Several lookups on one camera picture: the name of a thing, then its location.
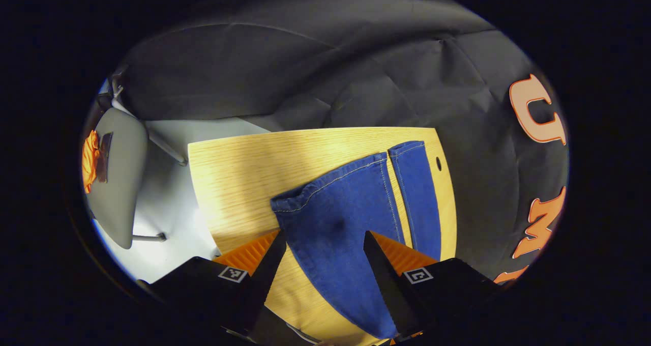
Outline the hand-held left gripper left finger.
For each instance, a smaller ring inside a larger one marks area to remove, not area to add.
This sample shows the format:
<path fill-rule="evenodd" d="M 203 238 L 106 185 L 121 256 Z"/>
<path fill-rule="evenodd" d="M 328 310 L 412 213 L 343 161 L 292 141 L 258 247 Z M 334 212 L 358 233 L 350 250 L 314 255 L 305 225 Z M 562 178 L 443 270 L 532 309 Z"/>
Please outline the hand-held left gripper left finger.
<path fill-rule="evenodd" d="M 138 284 L 194 321 L 249 336 L 286 248 L 285 232 L 277 229 L 214 260 L 193 256 L 160 279 Z"/>

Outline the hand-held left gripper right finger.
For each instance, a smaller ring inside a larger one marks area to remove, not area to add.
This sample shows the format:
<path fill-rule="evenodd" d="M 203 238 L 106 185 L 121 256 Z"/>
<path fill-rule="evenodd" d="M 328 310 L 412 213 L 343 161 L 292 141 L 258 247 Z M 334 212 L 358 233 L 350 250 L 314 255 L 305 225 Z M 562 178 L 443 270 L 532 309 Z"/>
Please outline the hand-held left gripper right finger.
<path fill-rule="evenodd" d="M 437 261 L 370 230 L 363 249 L 397 327 L 395 343 L 450 327 L 501 292 L 458 258 Z"/>

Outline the blue jeans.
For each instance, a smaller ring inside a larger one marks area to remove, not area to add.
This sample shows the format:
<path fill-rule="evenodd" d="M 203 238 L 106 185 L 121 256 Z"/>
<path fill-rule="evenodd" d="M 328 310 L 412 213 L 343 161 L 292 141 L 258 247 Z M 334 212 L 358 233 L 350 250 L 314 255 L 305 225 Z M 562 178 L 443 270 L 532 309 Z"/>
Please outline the blue jeans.
<path fill-rule="evenodd" d="M 441 257 L 441 223 L 423 140 L 351 161 L 270 200 L 303 272 L 340 315 L 379 339 L 397 334 L 367 257 L 365 233 L 404 243 L 389 179 L 397 177 L 413 248 Z"/>

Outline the grey chair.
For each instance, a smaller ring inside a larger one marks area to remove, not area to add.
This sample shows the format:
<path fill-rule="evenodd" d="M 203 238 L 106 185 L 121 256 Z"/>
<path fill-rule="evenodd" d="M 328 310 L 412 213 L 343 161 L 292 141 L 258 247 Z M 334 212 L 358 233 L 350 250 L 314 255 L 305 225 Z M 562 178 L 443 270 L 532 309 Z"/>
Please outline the grey chair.
<path fill-rule="evenodd" d="M 163 232 L 153 236 L 133 232 L 137 196 L 142 186 L 149 143 L 155 144 L 179 165 L 188 164 L 186 155 L 172 148 L 158 133 L 149 130 L 143 121 L 122 103 L 125 64 L 119 65 L 98 91 L 83 128 L 83 142 L 91 130 L 100 137 L 112 132 L 108 163 L 108 182 L 95 182 L 89 194 L 84 193 L 89 213 L 110 239 L 129 249 L 135 240 L 164 242 Z"/>

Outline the orange crumpled object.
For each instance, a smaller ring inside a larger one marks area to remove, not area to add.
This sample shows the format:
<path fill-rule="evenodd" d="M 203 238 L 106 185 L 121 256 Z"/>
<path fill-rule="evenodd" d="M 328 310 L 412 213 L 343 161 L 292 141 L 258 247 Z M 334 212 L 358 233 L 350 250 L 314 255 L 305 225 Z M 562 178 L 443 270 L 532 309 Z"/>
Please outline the orange crumpled object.
<path fill-rule="evenodd" d="M 81 176 L 84 193 L 89 194 L 95 182 L 108 182 L 109 152 L 112 132 L 100 137 L 96 130 L 91 130 L 83 142 L 81 153 Z"/>

